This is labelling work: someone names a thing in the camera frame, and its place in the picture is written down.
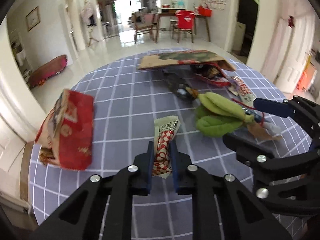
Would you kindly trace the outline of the orange plastic stool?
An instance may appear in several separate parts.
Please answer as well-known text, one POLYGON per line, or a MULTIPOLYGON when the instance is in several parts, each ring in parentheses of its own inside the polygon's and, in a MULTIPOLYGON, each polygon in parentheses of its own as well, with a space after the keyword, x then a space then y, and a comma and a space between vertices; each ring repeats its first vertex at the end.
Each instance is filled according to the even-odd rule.
POLYGON ((297 83, 297 89, 308 91, 314 82, 316 74, 317 74, 316 67, 311 63, 308 64, 305 67, 305 69, 300 77, 300 80, 297 83))

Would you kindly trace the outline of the red white checkered wrapper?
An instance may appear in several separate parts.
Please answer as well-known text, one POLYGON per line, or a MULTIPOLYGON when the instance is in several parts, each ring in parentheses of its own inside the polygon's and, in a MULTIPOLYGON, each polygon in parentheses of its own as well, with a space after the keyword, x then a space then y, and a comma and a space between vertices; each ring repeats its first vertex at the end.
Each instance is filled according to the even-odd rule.
POLYGON ((152 175, 163 179, 172 173, 169 145, 180 128, 180 120, 176 115, 169 115, 154 121, 154 161, 152 175))

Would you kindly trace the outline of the dark red bench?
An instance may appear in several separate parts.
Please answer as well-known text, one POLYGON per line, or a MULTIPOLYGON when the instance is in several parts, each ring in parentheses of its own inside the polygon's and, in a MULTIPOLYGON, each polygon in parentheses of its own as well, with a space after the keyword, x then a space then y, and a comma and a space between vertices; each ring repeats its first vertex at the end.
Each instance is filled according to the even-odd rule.
POLYGON ((43 83, 52 76, 59 74, 66 68, 67 62, 67 55, 64 54, 37 68, 37 70, 33 71, 29 77, 29 88, 37 87, 40 83, 43 83))

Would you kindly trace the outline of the wooden dining table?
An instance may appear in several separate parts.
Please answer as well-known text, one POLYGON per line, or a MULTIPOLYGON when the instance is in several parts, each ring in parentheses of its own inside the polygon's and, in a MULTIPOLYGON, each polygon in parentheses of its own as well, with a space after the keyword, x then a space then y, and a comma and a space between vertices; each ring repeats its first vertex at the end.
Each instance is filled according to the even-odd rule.
POLYGON ((178 10, 175 8, 162 8, 161 12, 156 14, 156 35, 155 35, 155 43, 158 41, 159 30, 160 30, 160 21, 161 18, 164 17, 176 17, 177 23, 174 24, 172 33, 178 33, 178 42, 180 42, 181 32, 189 33, 191 35, 191 41, 194 42, 194 35, 196 34, 196 18, 204 19, 206 25, 206 31, 208 36, 208 41, 211 42, 210 29, 209 29, 209 18, 212 13, 196 14, 193 11, 189 10, 178 10))

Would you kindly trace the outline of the chair with red shirt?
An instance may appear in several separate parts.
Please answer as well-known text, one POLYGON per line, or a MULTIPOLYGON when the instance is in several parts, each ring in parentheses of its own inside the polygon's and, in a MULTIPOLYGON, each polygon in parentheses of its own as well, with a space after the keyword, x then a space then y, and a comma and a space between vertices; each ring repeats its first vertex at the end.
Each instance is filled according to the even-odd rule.
POLYGON ((180 42, 181 33, 189 33, 191 35, 191 42, 194 43, 194 20, 196 14, 189 10, 177 10, 175 12, 177 22, 172 29, 172 38, 177 33, 177 42, 180 42))

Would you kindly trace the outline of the brown cardboard box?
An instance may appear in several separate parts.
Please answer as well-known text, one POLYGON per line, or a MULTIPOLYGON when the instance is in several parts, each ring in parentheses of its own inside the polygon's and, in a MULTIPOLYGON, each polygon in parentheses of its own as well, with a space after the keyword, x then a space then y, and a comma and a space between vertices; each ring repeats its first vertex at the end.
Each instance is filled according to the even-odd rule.
POLYGON ((223 70, 235 71, 235 68, 224 57, 207 50, 186 50, 146 55, 142 58, 137 69, 145 70, 190 64, 216 64, 223 70))

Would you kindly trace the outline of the pink lace curtain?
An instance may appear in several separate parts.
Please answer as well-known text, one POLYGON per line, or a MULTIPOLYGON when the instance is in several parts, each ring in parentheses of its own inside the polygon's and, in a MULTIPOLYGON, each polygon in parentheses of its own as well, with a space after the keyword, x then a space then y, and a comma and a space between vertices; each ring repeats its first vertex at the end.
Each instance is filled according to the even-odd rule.
POLYGON ((292 32, 295 27, 295 18, 289 16, 288 19, 280 18, 274 32, 268 54, 266 56, 262 75, 274 83, 282 71, 284 61, 288 54, 289 45, 292 40, 292 32))

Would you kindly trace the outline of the framed picture left wall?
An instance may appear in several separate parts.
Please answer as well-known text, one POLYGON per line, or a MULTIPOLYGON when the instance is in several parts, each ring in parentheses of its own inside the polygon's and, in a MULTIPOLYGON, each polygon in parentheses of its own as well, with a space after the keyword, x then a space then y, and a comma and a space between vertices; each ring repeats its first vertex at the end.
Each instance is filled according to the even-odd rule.
POLYGON ((35 26, 37 26, 40 20, 39 7, 34 8, 29 14, 25 17, 27 30, 31 31, 35 26))

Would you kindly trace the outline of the green leaf-shaped cloth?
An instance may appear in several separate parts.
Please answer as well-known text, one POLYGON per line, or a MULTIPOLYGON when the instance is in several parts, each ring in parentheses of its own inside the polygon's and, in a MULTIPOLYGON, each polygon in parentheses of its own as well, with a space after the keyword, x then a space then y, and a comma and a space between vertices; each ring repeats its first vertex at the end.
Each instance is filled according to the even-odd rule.
POLYGON ((213 92, 199 94, 195 110, 196 128, 207 137, 223 137, 242 126, 254 123, 254 116, 242 107, 213 92))

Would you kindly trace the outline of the red foil snack packet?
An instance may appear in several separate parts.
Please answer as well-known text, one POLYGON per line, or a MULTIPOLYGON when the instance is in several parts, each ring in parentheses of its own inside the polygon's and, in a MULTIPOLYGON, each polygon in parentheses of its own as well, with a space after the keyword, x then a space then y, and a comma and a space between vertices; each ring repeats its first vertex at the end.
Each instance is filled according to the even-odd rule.
POLYGON ((217 64, 191 64, 195 77, 208 85, 216 87, 229 87, 231 82, 217 64))

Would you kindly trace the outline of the coat rack with clothes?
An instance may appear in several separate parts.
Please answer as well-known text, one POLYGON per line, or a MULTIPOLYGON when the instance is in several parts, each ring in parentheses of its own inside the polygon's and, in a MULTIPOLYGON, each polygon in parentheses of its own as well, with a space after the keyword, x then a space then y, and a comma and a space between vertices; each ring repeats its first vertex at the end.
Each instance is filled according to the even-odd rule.
POLYGON ((99 42, 96 38, 92 36, 94 27, 97 26, 95 18, 93 6, 88 0, 83 0, 84 6, 81 9, 81 17, 83 22, 87 27, 88 33, 88 46, 90 47, 92 42, 99 42))

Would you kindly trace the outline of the grey checked tablecloth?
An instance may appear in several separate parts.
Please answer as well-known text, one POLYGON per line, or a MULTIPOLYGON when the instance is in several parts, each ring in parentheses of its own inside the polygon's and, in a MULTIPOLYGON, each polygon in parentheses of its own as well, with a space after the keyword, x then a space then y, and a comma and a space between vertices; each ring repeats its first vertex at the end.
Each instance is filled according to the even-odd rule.
MULTIPOLYGON (((252 171, 238 162, 221 138, 203 136, 196 129, 195 108, 198 101, 177 98, 165 84, 161 70, 137 70, 146 55, 187 50, 174 48, 152 50, 118 59, 85 75, 72 88, 94 97, 94 132, 92 163, 87 170, 63 170, 38 161, 40 145, 33 146, 29 168, 29 197, 40 225, 91 175, 108 177, 133 163, 146 152, 154 137, 154 120, 178 116, 181 126, 175 137, 179 151, 208 173, 224 176, 231 173, 248 189, 252 188, 252 171)), ((241 78, 259 98, 281 102, 285 96, 271 81, 243 63, 226 58, 236 72, 228 76, 241 78)), ((276 157, 306 152, 310 137, 292 119, 265 115, 280 127, 282 139, 258 144, 272 150, 276 157)), ((151 194, 134 197, 132 239, 192 239, 191 196, 175 193, 173 179, 155 177, 151 194)))

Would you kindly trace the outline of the patterned paper strip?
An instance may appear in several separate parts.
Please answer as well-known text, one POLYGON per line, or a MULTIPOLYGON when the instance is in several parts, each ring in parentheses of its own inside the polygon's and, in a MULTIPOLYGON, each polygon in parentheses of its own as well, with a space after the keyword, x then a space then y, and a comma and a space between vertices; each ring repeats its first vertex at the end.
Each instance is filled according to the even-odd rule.
POLYGON ((248 85, 237 76, 231 76, 229 81, 232 84, 230 89, 238 95, 241 102, 246 106, 254 107, 253 102, 257 96, 251 91, 248 85))

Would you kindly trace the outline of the black snack wrapper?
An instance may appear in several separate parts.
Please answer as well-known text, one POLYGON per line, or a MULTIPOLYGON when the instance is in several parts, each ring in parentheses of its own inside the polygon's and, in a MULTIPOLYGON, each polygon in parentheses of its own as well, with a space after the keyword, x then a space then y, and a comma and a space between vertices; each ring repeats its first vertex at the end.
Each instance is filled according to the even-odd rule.
POLYGON ((193 89, 185 79, 179 77, 177 74, 162 70, 164 81, 168 89, 174 93, 178 98, 194 101, 198 97, 198 90, 193 89))

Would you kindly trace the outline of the red snack bag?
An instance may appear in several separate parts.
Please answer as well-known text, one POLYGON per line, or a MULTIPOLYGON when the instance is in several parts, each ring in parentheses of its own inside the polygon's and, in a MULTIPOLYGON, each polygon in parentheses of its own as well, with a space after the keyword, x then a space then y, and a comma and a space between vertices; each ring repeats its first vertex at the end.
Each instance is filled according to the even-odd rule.
POLYGON ((39 161, 68 170, 85 170, 92 163, 94 98, 64 89, 42 123, 35 143, 39 161))

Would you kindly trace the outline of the wooden dining chair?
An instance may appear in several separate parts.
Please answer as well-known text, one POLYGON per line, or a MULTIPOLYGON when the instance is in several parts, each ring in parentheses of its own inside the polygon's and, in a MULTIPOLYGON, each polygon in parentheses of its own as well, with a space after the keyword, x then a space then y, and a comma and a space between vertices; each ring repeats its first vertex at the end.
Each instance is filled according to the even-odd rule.
POLYGON ((141 14, 135 12, 132 14, 133 28, 135 30, 134 42, 137 43, 139 35, 149 34, 149 37, 154 40, 153 28, 155 27, 155 14, 141 14))

